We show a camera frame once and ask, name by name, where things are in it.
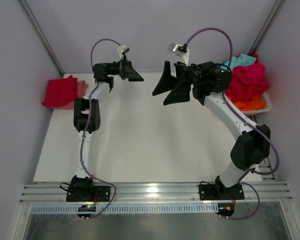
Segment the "magenta t shirt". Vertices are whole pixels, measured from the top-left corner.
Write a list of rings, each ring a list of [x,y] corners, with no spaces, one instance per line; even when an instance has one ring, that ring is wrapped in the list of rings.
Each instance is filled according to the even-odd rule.
[[[260,62],[248,66],[236,66],[232,70],[232,80],[225,91],[232,102],[249,102],[270,88],[265,77],[266,67]]]

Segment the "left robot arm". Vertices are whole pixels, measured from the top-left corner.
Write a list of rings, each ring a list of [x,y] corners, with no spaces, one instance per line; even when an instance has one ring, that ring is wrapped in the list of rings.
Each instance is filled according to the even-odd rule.
[[[104,192],[94,185],[94,140],[101,125],[100,101],[114,87],[114,76],[130,82],[144,79],[133,68],[132,62],[122,53],[119,61],[97,63],[92,67],[94,85],[92,90],[74,101],[73,125],[78,133],[79,157],[74,177],[67,191],[67,202],[92,202],[100,198],[110,201],[110,190]]]

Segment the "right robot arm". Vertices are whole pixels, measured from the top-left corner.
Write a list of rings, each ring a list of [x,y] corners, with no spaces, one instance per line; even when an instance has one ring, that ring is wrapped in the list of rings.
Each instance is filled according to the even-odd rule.
[[[271,131],[267,125],[259,126],[237,109],[225,95],[231,80],[231,69],[224,64],[208,61],[186,65],[164,62],[163,72],[152,95],[168,93],[163,105],[186,103],[193,96],[202,106],[212,111],[232,134],[235,143],[230,151],[231,162],[218,175],[214,183],[201,189],[200,194],[208,199],[229,200],[239,196],[240,180],[269,156]]]

